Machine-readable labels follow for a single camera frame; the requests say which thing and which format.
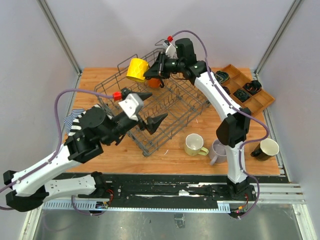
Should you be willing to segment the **orange ceramic mug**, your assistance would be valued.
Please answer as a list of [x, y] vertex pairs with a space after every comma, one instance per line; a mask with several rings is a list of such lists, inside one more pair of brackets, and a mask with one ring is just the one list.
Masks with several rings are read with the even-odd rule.
[[147, 80], [147, 84], [150, 88], [153, 88], [153, 89], [163, 88], [165, 86], [164, 82], [158, 78], [151, 78]]

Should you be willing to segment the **yellow enamel mug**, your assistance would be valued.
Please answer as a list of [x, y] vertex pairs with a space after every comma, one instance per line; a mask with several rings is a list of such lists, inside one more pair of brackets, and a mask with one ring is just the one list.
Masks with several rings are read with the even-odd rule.
[[138, 83], [144, 83], [146, 78], [144, 74], [150, 68], [149, 63], [141, 58], [132, 58], [127, 69], [126, 77]]

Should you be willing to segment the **cream ceramic mug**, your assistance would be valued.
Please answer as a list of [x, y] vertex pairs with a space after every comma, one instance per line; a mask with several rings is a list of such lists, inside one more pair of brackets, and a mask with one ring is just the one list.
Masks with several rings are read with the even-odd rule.
[[197, 133], [191, 133], [185, 138], [184, 151], [189, 156], [207, 156], [209, 150], [204, 147], [204, 139]]

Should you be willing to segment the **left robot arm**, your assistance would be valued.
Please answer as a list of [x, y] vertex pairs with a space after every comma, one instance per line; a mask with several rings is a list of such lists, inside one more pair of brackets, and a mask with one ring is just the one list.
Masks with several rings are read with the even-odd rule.
[[104, 152], [103, 145], [119, 145], [127, 132], [135, 127], [154, 134], [167, 114], [141, 118], [139, 112], [144, 107], [144, 100], [151, 96], [150, 92], [134, 92], [123, 88], [105, 96], [118, 101], [122, 108], [118, 115], [113, 116], [96, 104], [76, 116], [66, 141], [59, 142], [55, 152], [25, 170], [8, 170], [3, 174], [5, 186], [1, 191], [11, 191], [6, 194], [6, 206], [1, 210], [28, 212], [61, 197], [83, 195], [101, 198], [106, 193], [112, 194], [101, 172], [95, 171], [76, 178], [55, 178], [101, 155]]

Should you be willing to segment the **black mug white inside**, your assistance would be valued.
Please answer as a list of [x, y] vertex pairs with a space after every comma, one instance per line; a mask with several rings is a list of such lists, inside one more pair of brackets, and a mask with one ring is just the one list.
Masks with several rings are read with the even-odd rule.
[[250, 155], [258, 161], [266, 161], [277, 155], [279, 151], [280, 147], [278, 143], [271, 138], [266, 138], [256, 146]]

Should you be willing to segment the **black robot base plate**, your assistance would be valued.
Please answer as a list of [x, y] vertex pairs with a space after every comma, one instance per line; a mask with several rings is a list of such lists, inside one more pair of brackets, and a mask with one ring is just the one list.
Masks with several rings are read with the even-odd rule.
[[254, 201], [257, 196], [256, 184], [286, 184], [288, 179], [281, 176], [258, 176], [256, 180], [248, 178], [249, 186], [244, 196], [233, 199], [227, 190], [225, 175], [188, 175], [188, 174], [107, 174], [98, 179], [103, 188], [97, 193], [75, 193], [81, 200], [114, 201], [125, 199], [177, 200], [189, 203], [193, 199], [205, 201]]

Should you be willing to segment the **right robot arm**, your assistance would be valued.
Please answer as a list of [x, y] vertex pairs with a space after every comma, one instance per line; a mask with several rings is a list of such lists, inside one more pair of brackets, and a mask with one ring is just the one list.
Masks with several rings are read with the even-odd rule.
[[163, 81], [172, 74], [182, 74], [215, 108], [221, 119], [216, 136], [225, 147], [228, 163], [226, 193], [230, 199], [238, 200], [249, 189], [241, 146], [247, 138], [251, 112], [232, 100], [205, 61], [197, 60], [189, 38], [173, 40], [169, 36], [163, 45], [163, 51], [143, 76], [146, 80]]

